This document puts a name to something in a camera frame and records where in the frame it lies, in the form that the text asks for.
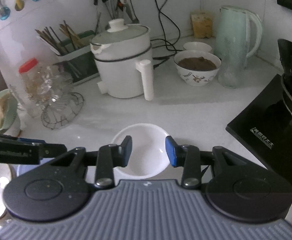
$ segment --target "bowl with brown contents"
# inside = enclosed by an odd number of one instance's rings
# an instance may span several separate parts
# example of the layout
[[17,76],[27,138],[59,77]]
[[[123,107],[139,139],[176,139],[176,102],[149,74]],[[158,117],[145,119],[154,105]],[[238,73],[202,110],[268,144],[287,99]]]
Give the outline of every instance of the bowl with brown contents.
[[185,50],[174,57],[179,76],[191,86],[204,86],[216,76],[221,60],[209,52]]

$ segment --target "red lid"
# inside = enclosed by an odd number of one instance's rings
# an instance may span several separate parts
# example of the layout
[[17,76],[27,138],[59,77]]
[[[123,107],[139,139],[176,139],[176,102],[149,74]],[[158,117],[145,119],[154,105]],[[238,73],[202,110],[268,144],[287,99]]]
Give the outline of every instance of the red lid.
[[31,70],[35,65],[38,64],[38,60],[36,60],[35,58],[32,58],[30,60],[28,60],[25,64],[23,64],[20,68],[19,68],[19,73],[26,73],[29,70]]

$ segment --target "black band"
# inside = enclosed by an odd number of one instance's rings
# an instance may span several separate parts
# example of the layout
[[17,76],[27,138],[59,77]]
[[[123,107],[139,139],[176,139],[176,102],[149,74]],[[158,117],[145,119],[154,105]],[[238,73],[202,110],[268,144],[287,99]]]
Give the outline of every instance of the black band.
[[151,49],[151,45],[149,46],[149,48],[145,51],[143,51],[142,53],[139,53],[137,55],[134,55],[134,56],[131,56],[131,57],[125,57],[125,58],[121,58],[121,59],[114,59],[114,60],[102,60],[102,59],[97,59],[95,58],[95,61],[99,61],[99,62],[119,62],[119,61],[125,61],[125,60],[129,60],[129,59],[132,59],[132,58],[136,58],[136,57],[139,57],[145,53],[147,53],[149,50]]

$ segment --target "black glass stove top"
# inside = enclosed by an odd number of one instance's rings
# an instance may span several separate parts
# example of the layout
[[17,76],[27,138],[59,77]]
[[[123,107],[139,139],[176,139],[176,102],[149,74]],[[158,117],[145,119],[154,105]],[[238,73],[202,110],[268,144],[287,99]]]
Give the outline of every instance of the black glass stove top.
[[283,103],[282,92],[281,76],[276,75],[226,130],[292,185],[292,117]]

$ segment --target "power cord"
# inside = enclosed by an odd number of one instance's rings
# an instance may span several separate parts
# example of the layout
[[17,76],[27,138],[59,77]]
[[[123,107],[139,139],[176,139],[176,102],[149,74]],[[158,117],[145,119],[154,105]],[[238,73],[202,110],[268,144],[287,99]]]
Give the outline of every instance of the power cord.
[[[160,23],[160,25],[161,25],[161,29],[162,29],[162,31],[163,31],[164,39],[153,39],[153,40],[151,40],[151,41],[164,41],[165,44],[164,44],[164,45],[158,45],[158,46],[155,46],[155,47],[153,47],[153,49],[155,49],[155,48],[159,48],[159,47],[166,47],[166,49],[167,49],[168,51],[173,51],[173,52],[174,52],[174,53],[171,54],[171,55],[166,55],[166,56],[163,56],[163,57],[154,57],[154,58],[153,58],[154,60],[162,60],[160,63],[154,65],[154,68],[156,68],[156,67],[158,67],[159,65],[163,64],[164,62],[168,61],[169,58],[170,58],[171,56],[175,56],[179,51],[181,51],[181,50],[179,50],[179,49],[176,49],[175,46],[174,46],[174,45],[179,41],[179,39],[180,39],[180,37],[181,37],[181,30],[180,30],[179,27],[176,25],[176,23],[174,23],[174,21],[173,21],[172,19],[170,19],[166,14],[164,14],[164,13],[162,12],[163,7],[166,5],[166,3],[168,2],[168,0],[165,0],[164,3],[161,5],[161,7],[158,6],[158,2],[157,2],[157,0],[154,0],[154,1],[155,1],[155,4],[156,4],[156,8],[157,8],[157,10],[158,10],[158,20],[159,20],[159,23]],[[161,14],[162,14],[163,16],[165,16],[170,22],[172,22],[172,23],[174,24],[174,26],[178,29],[179,35],[178,35],[177,40],[176,40],[174,43],[169,42],[169,41],[167,40],[167,38],[166,38],[166,32],[165,32],[165,29],[164,29],[164,26],[163,26],[163,23],[162,23],[162,20],[161,20],[161,17],[160,17]]]

